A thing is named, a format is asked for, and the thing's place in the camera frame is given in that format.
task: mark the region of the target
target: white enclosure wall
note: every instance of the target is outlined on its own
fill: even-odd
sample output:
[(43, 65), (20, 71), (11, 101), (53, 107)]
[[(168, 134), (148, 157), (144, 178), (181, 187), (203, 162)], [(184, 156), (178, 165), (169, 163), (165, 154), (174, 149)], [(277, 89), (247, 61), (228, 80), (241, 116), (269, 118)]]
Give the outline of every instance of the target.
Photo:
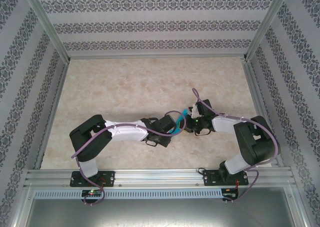
[(245, 54), (272, 0), (40, 0), (71, 57)]
[(27, 0), (0, 0), (0, 226), (43, 144), (67, 66)]
[(282, 158), (320, 226), (319, 0), (285, 0), (251, 65)]

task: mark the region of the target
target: black mounting bracket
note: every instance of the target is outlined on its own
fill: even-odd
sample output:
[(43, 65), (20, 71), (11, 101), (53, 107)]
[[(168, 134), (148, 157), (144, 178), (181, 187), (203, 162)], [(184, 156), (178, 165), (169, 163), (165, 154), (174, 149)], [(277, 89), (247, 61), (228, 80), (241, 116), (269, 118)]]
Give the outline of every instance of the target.
[(240, 171), (236, 174), (230, 174), (223, 181), (218, 169), (204, 169), (202, 172), (204, 186), (247, 186), (249, 184), (247, 173)]
[[(89, 180), (101, 187), (113, 187), (115, 173), (114, 171), (98, 171), (98, 173), (90, 177)], [(93, 185), (82, 177), (80, 171), (73, 171), (70, 179), (70, 187), (93, 187)]]

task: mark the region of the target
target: marble floor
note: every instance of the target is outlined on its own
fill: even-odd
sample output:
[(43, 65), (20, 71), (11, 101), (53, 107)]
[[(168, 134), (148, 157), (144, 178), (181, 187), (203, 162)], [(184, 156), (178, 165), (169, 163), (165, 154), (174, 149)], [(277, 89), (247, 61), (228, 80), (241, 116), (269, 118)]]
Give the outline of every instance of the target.
[[(192, 106), (193, 87), (219, 112), (256, 115), (237, 57), (71, 60), (41, 168), (77, 167), (69, 133), (91, 116), (115, 122), (161, 118), (169, 110)], [(183, 132), (167, 148), (112, 142), (96, 160), (100, 169), (216, 168), (238, 153), (235, 136)]]

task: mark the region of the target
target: wire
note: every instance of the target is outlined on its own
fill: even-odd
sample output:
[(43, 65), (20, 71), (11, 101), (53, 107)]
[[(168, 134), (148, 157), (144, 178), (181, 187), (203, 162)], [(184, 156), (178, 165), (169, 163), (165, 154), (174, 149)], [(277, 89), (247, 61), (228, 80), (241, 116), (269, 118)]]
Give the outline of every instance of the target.
[(235, 190), (236, 190), (236, 193), (239, 194), (239, 180), (238, 179), (235, 180)]
[(100, 130), (98, 133), (96, 133), (92, 138), (90, 138), (80, 149), (78, 149), (72, 156), (71, 158), (74, 159), (75, 158), (75, 161), (76, 161), (76, 164), (78, 165), (78, 168), (79, 168), (79, 171), (80, 171), (80, 174), (82, 175), (82, 177), (88, 181), (90, 184), (92, 184), (93, 186), (95, 187), (98, 187), (99, 190), (101, 190), (102, 192), (102, 198), (100, 198), (99, 200), (97, 200), (96, 202), (94, 203), (88, 203), (86, 202), (86, 199), (88, 197), (88, 195), (86, 195), (83, 199), (83, 202), (85, 205), (89, 205), (89, 206), (94, 206), (94, 205), (97, 205), (99, 204), (100, 202), (102, 202), (105, 197), (106, 197), (106, 192), (103, 188), (103, 186), (100, 186), (96, 183), (94, 183), (93, 181), (91, 181), (90, 179), (88, 179), (84, 172), (82, 171), (81, 169), (81, 166), (80, 166), (80, 163), (79, 163), (79, 160), (77, 158), (77, 155), (79, 155), (95, 138), (97, 138), (99, 135), (101, 135), (103, 132), (109, 130), (109, 129), (113, 129), (113, 128), (116, 128), (116, 127), (122, 127), (122, 126), (131, 126), (131, 127), (136, 127), (136, 128), (140, 128), (140, 129), (144, 129), (144, 130), (147, 130), (148, 132), (152, 132), (154, 134), (157, 134), (159, 136), (165, 136), (165, 137), (172, 137), (172, 136), (176, 136), (178, 134), (180, 134), (182, 131), (184, 131), (186, 125), (187, 125), (187, 120), (186, 120), (186, 117), (180, 112), (180, 111), (177, 111), (177, 110), (171, 110), (167, 113), (165, 113), (164, 115), (168, 115), (170, 113), (178, 113), (179, 115), (181, 115), (183, 117), (183, 127), (180, 129), (179, 132), (177, 133), (173, 133), (173, 134), (165, 134), (165, 133), (160, 133), (160, 132), (157, 132), (157, 131), (154, 131), (150, 128), (147, 128), (145, 126), (141, 126), (141, 125), (137, 125), (137, 124), (132, 124), (132, 123), (118, 123), (118, 124), (114, 124), (114, 125), (110, 125), (108, 127), (105, 127), (104, 129)]
[(244, 192), (242, 195), (240, 195), (237, 199), (235, 199), (233, 202), (239, 201), (243, 196), (245, 196), (246, 194), (248, 194), (248, 192), (249, 192), (249, 191), (251, 190), (251, 188), (255, 185), (255, 183), (256, 183), (256, 181), (257, 181), (257, 179), (258, 179), (258, 177), (259, 177), (259, 171), (256, 170), (256, 169), (249, 169), (249, 170), (247, 170), (247, 172), (256, 172), (256, 176), (255, 176), (254, 180), (252, 181), (252, 183), (250, 184), (250, 186), (245, 190), (245, 192)]
[(200, 174), (200, 175), (204, 175), (204, 172), (206, 171), (206, 169), (205, 168), (198, 168), (198, 173)]

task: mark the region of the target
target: robotic arm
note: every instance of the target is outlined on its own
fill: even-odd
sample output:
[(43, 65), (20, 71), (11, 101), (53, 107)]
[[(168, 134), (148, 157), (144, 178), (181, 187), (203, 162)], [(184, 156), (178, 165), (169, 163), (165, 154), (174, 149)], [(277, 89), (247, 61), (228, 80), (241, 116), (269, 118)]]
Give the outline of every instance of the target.
[[(208, 99), (203, 102), (211, 107)], [(201, 136), (200, 132), (207, 129), (208, 132), (202, 135), (208, 135), (211, 132), (224, 132), (236, 136), (240, 153), (220, 164), (219, 175), (223, 182), (227, 182), (230, 176), (266, 161), (274, 155), (275, 146), (271, 137), (257, 125), (217, 115), (200, 101), (189, 107), (189, 110), (191, 114), (185, 117), (186, 127), (184, 129), (188, 133)], [(271, 132), (262, 116), (253, 117), (251, 120), (261, 124)]]
[[(99, 134), (96, 138), (92, 139), (92, 132), (98, 133), (106, 127), (118, 124), (128, 124), (128, 126), (110, 128), (107, 131), (104, 131), (101, 134)], [(73, 131), (71, 131), (69, 136), (73, 148), (76, 152), (84, 144), (90, 141), (90, 139), (92, 139), (92, 141), (87, 145), (87, 147), (77, 155), (80, 167), (84, 175), (87, 178), (90, 178), (98, 173), (95, 157), (110, 142), (125, 140), (144, 141), (147, 145), (151, 145), (150, 143), (154, 143), (151, 146), (157, 146), (159, 144), (164, 147), (167, 147), (168, 144), (171, 142), (172, 137), (161, 136), (159, 134), (155, 134), (137, 126), (142, 126), (146, 129), (166, 134), (171, 129), (176, 128), (176, 122), (172, 119), (170, 115), (165, 115), (161, 119), (142, 118), (135, 122), (120, 123), (104, 120), (102, 115), (96, 114), (84, 123), (82, 123), (81, 125), (79, 125)]]

